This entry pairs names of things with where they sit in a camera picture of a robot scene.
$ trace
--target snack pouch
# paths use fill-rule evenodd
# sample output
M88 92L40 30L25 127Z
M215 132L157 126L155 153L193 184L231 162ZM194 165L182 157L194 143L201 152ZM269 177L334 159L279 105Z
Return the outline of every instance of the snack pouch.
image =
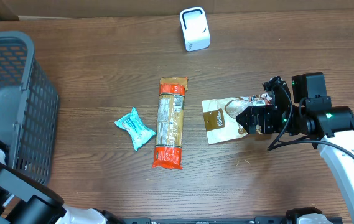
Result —
M246 130L238 124L236 116L248 106L271 105L272 98L264 93L251 97L230 97L218 100L203 100L203 118L207 142L215 144L246 136Z
M117 127L128 132L131 136L131 140L133 140L135 151L138 151L140 147L147 143L151 137L156 134L141 121L135 107L133 107L129 114L124 115L114 123Z
M182 121L188 78L161 78L157 135L152 167L180 169L182 155Z

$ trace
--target white and brown packet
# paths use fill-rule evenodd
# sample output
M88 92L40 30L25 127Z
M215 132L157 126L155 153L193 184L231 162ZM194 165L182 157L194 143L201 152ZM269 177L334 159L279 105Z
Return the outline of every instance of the white and brown packet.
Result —
M272 98L264 93L251 97L230 97L217 100L203 100L203 118L207 132L207 142L219 142L246 136L246 130L236 122L236 116L248 106L271 105Z

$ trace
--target brown label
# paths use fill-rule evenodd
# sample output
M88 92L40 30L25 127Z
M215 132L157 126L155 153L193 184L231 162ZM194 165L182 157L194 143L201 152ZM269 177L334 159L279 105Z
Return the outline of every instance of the brown label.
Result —
M204 112L203 118L204 124L206 126L206 131L225 127L224 114L222 109Z

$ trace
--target blue packet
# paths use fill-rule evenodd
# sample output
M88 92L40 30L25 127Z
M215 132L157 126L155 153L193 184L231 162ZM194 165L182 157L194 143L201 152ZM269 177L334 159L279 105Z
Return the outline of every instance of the blue packet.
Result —
M120 120L114 122L117 127L126 130L133 140L135 151L145 145L156 133L145 126L139 118L138 112L133 107L129 114L124 115Z

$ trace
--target beige wall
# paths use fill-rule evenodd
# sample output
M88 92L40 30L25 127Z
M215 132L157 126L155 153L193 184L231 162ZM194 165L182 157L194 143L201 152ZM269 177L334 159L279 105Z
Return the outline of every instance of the beige wall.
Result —
M201 6L207 13L352 9L354 0L0 0L18 16L109 17L179 14Z

